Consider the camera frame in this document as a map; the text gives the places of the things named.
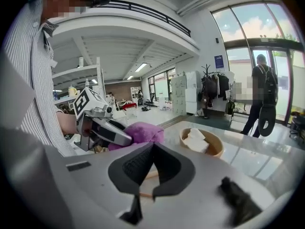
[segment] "ceiling light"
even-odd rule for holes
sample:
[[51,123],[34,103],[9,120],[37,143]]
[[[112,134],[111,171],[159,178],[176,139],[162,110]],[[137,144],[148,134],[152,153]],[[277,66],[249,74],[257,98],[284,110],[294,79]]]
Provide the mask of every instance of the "ceiling light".
[[136,70],[136,72],[139,72],[141,69],[143,69],[145,66],[147,65],[147,63],[143,63],[140,65],[140,67]]

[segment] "sky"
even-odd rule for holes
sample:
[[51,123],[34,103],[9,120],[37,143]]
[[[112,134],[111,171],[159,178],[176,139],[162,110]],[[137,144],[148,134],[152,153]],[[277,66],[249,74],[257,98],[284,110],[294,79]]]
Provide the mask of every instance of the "sky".
[[[297,34],[282,7],[277,4],[268,4],[268,6],[278,20],[284,34],[291,34],[297,38]],[[264,4],[243,5],[234,7],[232,10],[242,25],[247,38],[260,38],[261,35],[267,38],[275,38],[276,34],[280,35],[276,22]],[[244,39],[242,30],[230,9],[217,12],[213,16],[224,42]],[[250,58],[247,49],[230,51],[231,53],[228,53],[229,60]]]

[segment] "tree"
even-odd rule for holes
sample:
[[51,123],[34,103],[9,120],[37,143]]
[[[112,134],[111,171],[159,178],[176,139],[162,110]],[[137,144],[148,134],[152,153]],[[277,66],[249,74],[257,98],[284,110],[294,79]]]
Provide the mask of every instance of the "tree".
[[[279,35],[278,33],[276,34],[275,38],[277,39],[286,39],[286,40],[291,40],[294,42],[299,42],[297,38],[295,38],[292,34],[286,34],[285,38],[282,37],[282,35]],[[277,57],[286,57],[286,53],[285,52],[274,52],[273,51],[273,56],[277,56]]]
[[291,40],[291,41],[294,41],[294,42],[299,42],[299,40],[297,38],[295,38],[292,34],[286,34],[285,38],[283,38],[282,35],[279,35],[277,33],[275,38],[277,38],[277,39],[286,39],[286,40]]

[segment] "striped shirt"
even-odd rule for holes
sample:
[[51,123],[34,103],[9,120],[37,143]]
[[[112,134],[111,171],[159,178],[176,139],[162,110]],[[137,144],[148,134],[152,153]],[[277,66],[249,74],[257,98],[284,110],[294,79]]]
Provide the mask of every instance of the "striped shirt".
[[20,129],[45,145],[53,145],[63,156],[72,156],[76,152],[65,140],[56,117],[61,110],[53,101],[53,50],[44,34],[52,36],[57,25],[48,21],[41,24],[42,8],[42,0],[29,0],[24,5],[6,35],[3,48],[15,70],[36,93]]

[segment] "doorway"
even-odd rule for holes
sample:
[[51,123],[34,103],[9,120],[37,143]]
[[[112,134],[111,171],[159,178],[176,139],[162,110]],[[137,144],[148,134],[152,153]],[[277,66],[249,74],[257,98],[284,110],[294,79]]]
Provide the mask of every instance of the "doorway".
[[267,65],[272,67],[278,79],[278,101],[276,105],[276,122],[287,125],[292,103],[292,66],[290,52],[285,49],[256,48],[252,49],[253,62],[259,54],[266,57]]

